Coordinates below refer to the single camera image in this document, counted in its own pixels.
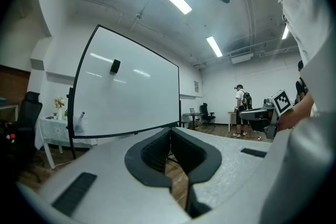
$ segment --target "flower vase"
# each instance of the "flower vase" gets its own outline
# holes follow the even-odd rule
[[[57,109],[57,119],[59,120],[59,121],[61,121],[62,120],[62,108],[58,108]]]

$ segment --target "office chair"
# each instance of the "office chair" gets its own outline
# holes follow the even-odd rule
[[[214,120],[216,117],[213,116],[213,114],[214,114],[215,112],[210,112],[210,115],[211,115],[211,116],[209,116],[207,106],[208,106],[207,103],[203,103],[203,105],[201,105],[201,112],[202,112],[202,114],[204,114],[204,115],[202,116],[202,119],[205,120],[205,121],[207,121],[207,122],[209,123],[211,120]]]
[[[39,93],[27,92],[24,100],[21,102],[20,112],[16,122],[10,123],[0,120],[0,128],[3,129],[2,134],[2,150],[5,154],[5,162],[9,171],[12,172],[15,180],[20,171],[26,168],[33,161],[36,148],[35,141],[35,124],[42,109],[42,103],[38,101]],[[6,137],[15,134],[14,143]],[[36,176],[38,183],[41,182],[39,176]]]

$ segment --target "wooden floor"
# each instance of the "wooden floor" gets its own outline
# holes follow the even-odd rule
[[[257,141],[259,136],[261,136],[260,139],[261,142],[267,140],[264,133],[260,132],[253,133],[252,130],[249,130],[248,134],[245,137],[242,136],[240,138],[235,138],[232,136],[233,132],[235,132],[235,127],[232,127],[231,132],[229,133],[228,126],[222,126],[222,125],[200,126],[197,129],[197,131],[241,140]],[[31,189],[37,191],[49,177],[53,176],[60,169],[65,167],[67,165],[67,162],[73,161],[72,154],[69,149],[64,148],[63,154],[60,154],[58,148],[50,148],[50,151],[53,156],[54,163],[56,165],[55,169],[50,169],[44,151],[37,151],[35,155],[36,159],[43,159],[44,161],[43,165],[41,163],[38,163],[32,166],[32,171],[34,171],[40,177],[41,183],[38,183],[36,181],[35,175],[33,175],[31,172],[27,170],[22,171],[18,181],[24,185],[27,185]],[[76,151],[76,155],[78,157],[83,154],[85,154],[85,152]],[[183,170],[177,163],[174,163],[172,161],[167,161],[165,174],[167,177],[172,179],[173,182],[172,195],[174,199],[178,202],[178,204],[182,208],[185,208],[187,198],[187,186],[188,186],[187,175],[183,172]]]

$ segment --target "whiteboard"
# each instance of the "whiteboard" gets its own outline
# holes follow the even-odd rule
[[[112,73],[115,59],[120,68]],[[178,75],[175,64],[98,25],[69,98],[69,133],[74,138],[108,137],[178,122]]]

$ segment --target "desk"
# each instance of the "desk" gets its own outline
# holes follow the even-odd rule
[[[10,103],[10,102],[0,102],[0,110],[1,109],[11,109],[15,108],[15,121],[17,121],[18,115],[19,115],[19,105],[16,103]]]
[[[230,132],[230,126],[231,126],[231,122],[232,122],[231,116],[232,115],[236,115],[236,112],[234,112],[234,111],[228,111],[228,113],[229,113],[229,132]]]
[[[37,120],[36,134],[35,134],[35,147],[39,150],[44,146],[49,165],[52,169],[55,168],[54,160],[52,159],[49,145],[58,145],[59,151],[63,153],[62,146],[69,146],[69,134],[66,129],[68,122],[66,120],[48,120],[45,116],[39,117]],[[97,139],[75,139],[74,144],[77,147],[88,147],[98,145]]]
[[[183,116],[193,117],[193,130],[195,129],[195,117],[196,116],[202,116],[202,115],[204,115],[204,114],[202,114],[202,113],[185,113],[185,114],[183,114]]]

